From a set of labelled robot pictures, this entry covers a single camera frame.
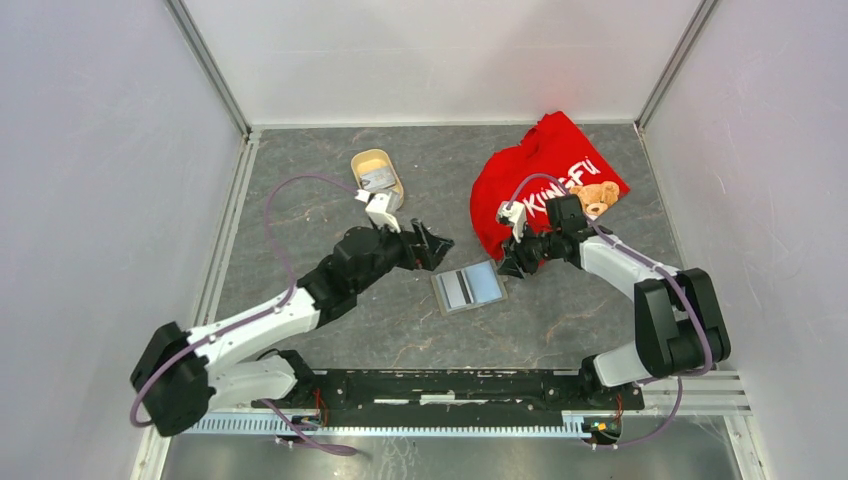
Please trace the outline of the beige oval tray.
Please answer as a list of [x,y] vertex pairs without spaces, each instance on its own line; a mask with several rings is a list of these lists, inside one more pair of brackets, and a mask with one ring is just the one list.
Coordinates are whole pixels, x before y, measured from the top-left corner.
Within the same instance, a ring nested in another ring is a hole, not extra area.
[[404,203],[405,192],[400,177],[389,155],[374,148],[359,152],[350,162],[357,186],[369,192],[390,190],[397,195],[396,205]]

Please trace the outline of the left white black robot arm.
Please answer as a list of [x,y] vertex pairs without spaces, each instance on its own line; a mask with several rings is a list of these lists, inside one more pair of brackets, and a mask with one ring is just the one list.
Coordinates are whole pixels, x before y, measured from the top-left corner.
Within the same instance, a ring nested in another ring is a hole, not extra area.
[[258,354],[339,319],[357,297],[395,268],[435,270],[454,241],[419,220],[409,230],[354,227],[331,254],[280,295],[228,319],[190,330],[170,322],[151,337],[130,383],[130,421],[163,437],[180,434],[208,412],[259,400],[306,405],[314,381],[305,368],[276,354]]

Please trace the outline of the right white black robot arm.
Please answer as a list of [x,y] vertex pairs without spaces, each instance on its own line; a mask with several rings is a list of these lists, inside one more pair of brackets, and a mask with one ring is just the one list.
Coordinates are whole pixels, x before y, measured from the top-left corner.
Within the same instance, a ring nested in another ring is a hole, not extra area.
[[677,375],[704,374],[731,353],[730,337],[709,274],[653,260],[598,225],[574,196],[546,203],[549,225],[535,232],[523,204],[506,201],[497,221],[509,227],[502,275],[524,278],[552,260],[593,274],[623,293],[634,308],[633,341],[590,356],[580,368],[580,400],[591,408],[612,401],[618,387]]

